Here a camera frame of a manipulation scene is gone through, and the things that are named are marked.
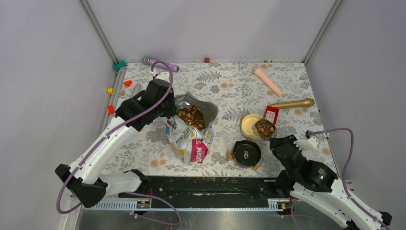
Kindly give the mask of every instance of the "floral tablecloth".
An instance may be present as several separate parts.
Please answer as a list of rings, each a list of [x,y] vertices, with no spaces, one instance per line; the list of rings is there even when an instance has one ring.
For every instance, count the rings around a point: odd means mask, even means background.
[[[307,72],[303,63],[174,63],[180,67],[174,73],[175,96],[187,91],[197,99],[215,103],[219,108],[214,121],[214,141],[203,163],[185,165],[169,144],[165,135],[165,118],[158,118],[128,143],[124,144],[106,165],[103,173],[122,173],[139,169],[145,175],[167,176],[255,176],[276,177],[283,169],[269,150],[268,142],[256,141],[262,150],[257,171],[241,168],[234,161],[227,161],[237,140],[245,139],[240,132],[242,118],[247,114],[262,115],[269,104],[313,98]],[[261,66],[283,92],[275,95],[258,77],[252,74],[255,65]],[[124,81],[132,80],[123,88],[117,107],[128,99],[137,82],[145,89],[152,79],[150,67],[129,63]],[[278,137],[295,134],[305,138],[306,130],[322,130],[317,106],[281,109],[276,124]],[[304,152],[310,160],[320,161],[336,172],[331,151],[324,136],[318,135],[317,150]]]

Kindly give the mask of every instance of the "black bowl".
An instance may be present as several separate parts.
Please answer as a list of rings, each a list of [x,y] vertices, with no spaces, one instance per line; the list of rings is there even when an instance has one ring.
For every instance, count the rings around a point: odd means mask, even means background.
[[[233,148],[236,161],[242,167],[253,167],[261,160],[261,149],[252,141],[237,141]]]

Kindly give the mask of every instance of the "pink microphone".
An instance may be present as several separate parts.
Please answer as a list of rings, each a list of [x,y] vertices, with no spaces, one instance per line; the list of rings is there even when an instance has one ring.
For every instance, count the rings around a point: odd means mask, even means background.
[[[252,72],[255,74],[255,76],[259,77],[276,95],[279,97],[282,96],[282,91],[278,88],[278,86],[273,83],[269,77],[262,72],[261,67],[259,66],[254,66],[252,68]]]

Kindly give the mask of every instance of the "white wall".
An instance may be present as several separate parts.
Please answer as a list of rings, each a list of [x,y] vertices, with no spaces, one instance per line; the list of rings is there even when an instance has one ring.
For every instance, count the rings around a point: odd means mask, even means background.
[[[356,194],[390,212],[392,229],[406,219],[406,1],[344,1],[308,64],[327,128],[355,135],[348,176]],[[331,134],[341,168],[350,137]]]
[[[0,229],[54,230],[54,170],[95,139],[112,64],[75,0],[1,1],[0,31]]]
[[[334,0],[89,0],[120,59],[303,60]]]

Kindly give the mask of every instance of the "gold microphone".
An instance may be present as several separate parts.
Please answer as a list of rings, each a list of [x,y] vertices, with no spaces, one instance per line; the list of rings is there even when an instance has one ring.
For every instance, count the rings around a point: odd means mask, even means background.
[[[293,102],[282,102],[282,103],[270,104],[270,106],[280,108],[280,109],[293,108],[293,107],[310,107],[313,105],[315,105],[315,101],[312,98],[306,98],[303,100],[293,101]]]

